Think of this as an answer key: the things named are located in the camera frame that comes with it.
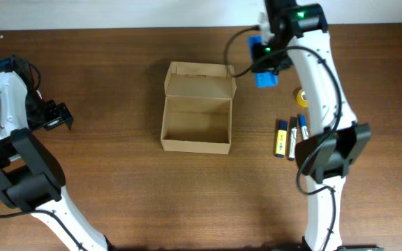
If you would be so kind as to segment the blue whiteboard duster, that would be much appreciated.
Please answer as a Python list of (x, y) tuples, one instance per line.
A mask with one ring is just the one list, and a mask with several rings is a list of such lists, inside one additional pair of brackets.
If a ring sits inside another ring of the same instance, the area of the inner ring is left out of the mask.
[[(271, 50), (262, 44), (261, 35), (252, 35), (248, 37), (248, 48), (251, 55), (251, 61), (257, 60), (259, 56), (268, 54)], [(278, 85), (278, 77), (270, 70), (251, 71), (255, 78), (255, 84), (258, 88), (269, 88)]]

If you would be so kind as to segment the yellow tape roll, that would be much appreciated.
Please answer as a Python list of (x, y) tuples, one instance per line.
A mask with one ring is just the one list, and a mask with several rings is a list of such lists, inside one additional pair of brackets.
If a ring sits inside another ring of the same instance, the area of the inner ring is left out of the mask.
[(298, 90), (297, 95), (296, 95), (296, 101), (297, 101), (298, 105), (300, 105), (301, 107), (308, 107), (306, 93), (303, 89)]

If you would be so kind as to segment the yellow highlighter black cap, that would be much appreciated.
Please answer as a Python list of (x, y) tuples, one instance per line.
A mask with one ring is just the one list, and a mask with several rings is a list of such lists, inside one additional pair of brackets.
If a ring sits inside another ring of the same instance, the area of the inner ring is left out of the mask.
[(277, 158), (285, 157), (287, 133), (288, 133), (288, 122), (285, 120), (280, 120), (278, 124), (276, 145), (275, 145), (275, 156)]

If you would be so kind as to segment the brown cardboard box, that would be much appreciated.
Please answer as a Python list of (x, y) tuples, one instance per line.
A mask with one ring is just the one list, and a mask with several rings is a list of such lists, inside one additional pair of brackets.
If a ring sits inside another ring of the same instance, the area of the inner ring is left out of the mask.
[(171, 62), (164, 82), (163, 150), (227, 155), (236, 89), (224, 65)]

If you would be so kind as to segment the black whiteboard marker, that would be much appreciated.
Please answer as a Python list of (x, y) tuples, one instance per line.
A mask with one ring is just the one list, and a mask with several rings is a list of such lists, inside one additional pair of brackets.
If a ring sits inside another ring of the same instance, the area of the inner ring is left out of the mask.
[(290, 148), (288, 154), (288, 160), (295, 160), (295, 147), (297, 143), (297, 118), (292, 117), (290, 120)]

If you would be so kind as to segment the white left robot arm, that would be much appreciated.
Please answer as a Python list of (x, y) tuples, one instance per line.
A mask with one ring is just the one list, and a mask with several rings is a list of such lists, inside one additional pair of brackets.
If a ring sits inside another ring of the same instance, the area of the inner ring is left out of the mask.
[(26, 59), (0, 60), (0, 200), (14, 210), (0, 219), (31, 215), (69, 250), (113, 250), (73, 203), (61, 165), (34, 135), (73, 124), (64, 103), (43, 99), (40, 83), (40, 71)]

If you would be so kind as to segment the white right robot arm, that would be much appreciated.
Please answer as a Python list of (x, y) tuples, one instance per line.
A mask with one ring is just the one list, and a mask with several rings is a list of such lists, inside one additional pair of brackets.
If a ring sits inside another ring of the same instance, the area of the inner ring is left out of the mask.
[(308, 198), (303, 247), (344, 250), (341, 195), (371, 129), (358, 122), (343, 92), (322, 6), (273, 0), (265, 2), (265, 10), (259, 27), (262, 43), (253, 48), (251, 70), (277, 75), (294, 67), (308, 103), (310, 135), (295, 147), (296, 185)]

